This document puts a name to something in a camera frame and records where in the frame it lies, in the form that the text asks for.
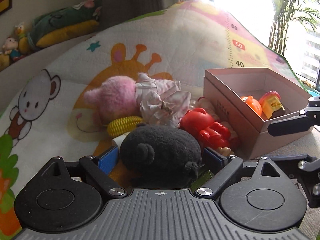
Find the teal star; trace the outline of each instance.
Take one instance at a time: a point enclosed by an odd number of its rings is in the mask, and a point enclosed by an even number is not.
[[[99,41],[97,41],[96,43],[91,43],[90,47],[87,48],[87,50],[91,50],[91,52],[94,52],[94,50],[98,47],[100,47],[101,45],[99,44]]]

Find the ribbed gray plate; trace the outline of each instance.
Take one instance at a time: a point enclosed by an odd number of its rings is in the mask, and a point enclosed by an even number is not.
[[[25,229],[16,239],[305,240],[308,238],[296,228],[276,234],[247,231],[221,215],[214,201],[195,198],[188,190],[135,189],[129,197],[109,201],[102,214],[82,228],[60,234],[43,234]]]

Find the white dress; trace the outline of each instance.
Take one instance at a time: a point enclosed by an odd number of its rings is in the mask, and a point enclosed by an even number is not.
[[[191,94],[180,90],[179,81],[157,80],[139,73],[136,99],[145,122],[177,127],[188,111]]]

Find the giraffe horn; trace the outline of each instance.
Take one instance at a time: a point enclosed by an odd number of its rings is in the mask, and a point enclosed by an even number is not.
[[[138,45],[136,46],[136,54],[134,54],[134,56],[132,57],[132,59],[133,59],[134,61],[137,61],[140,53],[141,53],[141,52],[144,52],[144,51],[146,51],[146,50],[147,50],[147,47],[146,47],[145,45],[143,45],[143,44],[138,44]]]
[[[154,63],[159,63],[159,62],[161,62],[161,57],[160,57],[160,55],[157,54],[157,53],[153,53],[153,54],[151,55],[151,61],[150,61],[149,63],[147,63],[147,64],[145,65],[145,67],[146,67],[147,69],[149,69]]]

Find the open box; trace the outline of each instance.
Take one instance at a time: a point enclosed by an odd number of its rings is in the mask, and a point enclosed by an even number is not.
[[[260,117],[240,98],[252,95],[259,100],[269,91],[279,93],[285,115],[269,120],[264,114]],[[229,122],[238,134],[241,147],[236,154],[244,159],[276,150],[313,129],[278,137],[268,133],[272,121],[299,115],[311,97],[303,88],[268,68],[208,69],[204,76],[204,97],[214,105],[220,119]]]

